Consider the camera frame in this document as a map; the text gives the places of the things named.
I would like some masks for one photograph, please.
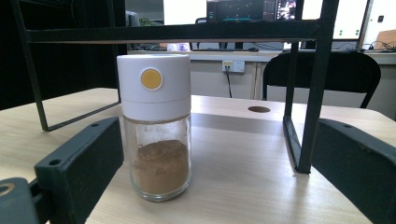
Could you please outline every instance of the light wood tabletop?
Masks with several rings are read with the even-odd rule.
[[[45,108],[54,124],[116,101],[116,90],[94,89],[48,100]],[[250,106],[271,111],[252,112]],[[87,223],[370,223],[315,168],[310,175],[293,170],[283,110],[277,102],[192,96],[187,190],[170,201],[148,202],[134,192],[125,160]],[[305,105],[293,106],[300,137],[304,114]],[[91,123],[110,117],[120,117],[123,131],[117,105],[45,133],[34,104],[0,111],[0,179],[32,181],[36,163]],[[346,122],[396,147],[396,122],[375,111],[323,106],[321,117]]]

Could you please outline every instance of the white lid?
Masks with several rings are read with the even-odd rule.
[[[123,55],[117,64],[124,116],[159,121],[190,113],[189,55]]]

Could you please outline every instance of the yellow button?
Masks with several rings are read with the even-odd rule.
[[[154,69],[146,70],[141,77],[142,84],[149,90],[155,90],[163,83],[163,78],[160,73]]]

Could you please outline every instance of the glass jar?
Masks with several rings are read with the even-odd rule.
[[[137,193],[154,202],[176,197],[191,179],[191,116],[162,122],[124,117],[130,174]]]
[[[132,184],[160,202],[191,179],[190,56],[117,57]]]

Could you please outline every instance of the chair backrest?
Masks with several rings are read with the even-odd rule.
[[[295,87],[309,88],[312,77],[315,52],[298,52]],[[267,85],[286,87],[289,72],[290,53],[273,58],[264,68],[262,99],[267,99]],[[325,90],[366,93],[361,108],[366,108],[372,98],[381,70],[376,61],[356,51],[340,51],[330,54]]]

